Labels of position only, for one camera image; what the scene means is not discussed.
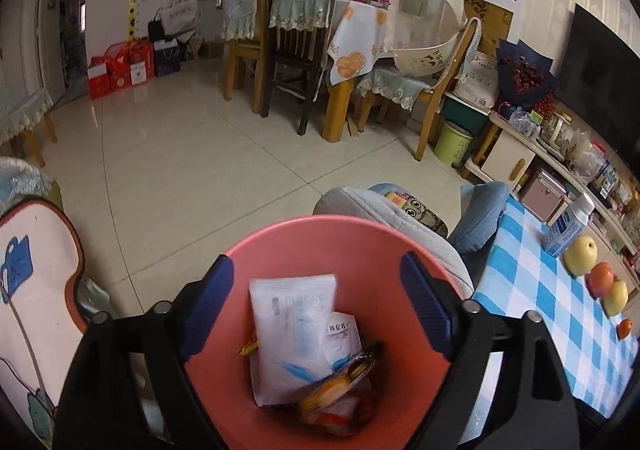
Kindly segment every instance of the black tv screen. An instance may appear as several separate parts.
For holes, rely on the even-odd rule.
[[[640,176],[640,58],[577,4],[556,97]]]

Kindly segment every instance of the plastic bottle on tv stand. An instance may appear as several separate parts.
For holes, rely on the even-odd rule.
[[[542,248],[551,256],[564,252],[588,224],[594,208],[587,194],[578,197],[549,227],[542,237]]]

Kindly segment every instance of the blue gripper pad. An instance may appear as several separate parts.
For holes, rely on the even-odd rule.
[[[453,318],[440,302],[424,265],[412,253],[400,259],[400,281],[434,351],[451,361],[454,350]]]
[[[228,256],[219,256],[202,280],[202,291],[182,324],[182,341],[178,349],[182,362],[187,362],[204,347],[233,287],[233,261]]]

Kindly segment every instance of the screw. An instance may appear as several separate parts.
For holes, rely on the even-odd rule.
[[[106,322],[111,316],[106,311],[98,311],[92,318],[94,324],[102,324]]]
[[[480,304],[475,300],[465,300],[462,303],[462,307],[465,308],[465,311],[468,313],[479,313],[480,312]]]
[[[536,324],[542,322],[542,315],[533,309],[531,311],[527,311],[527,318]]]
[[[161,300],[154,306],[154,313],[157,315],[163,315],[171,311],[172,303],[168,300]]]

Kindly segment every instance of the doorway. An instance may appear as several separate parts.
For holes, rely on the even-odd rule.
[[[56,106],[88,94],[84,0],[38,0],[40,81]]]

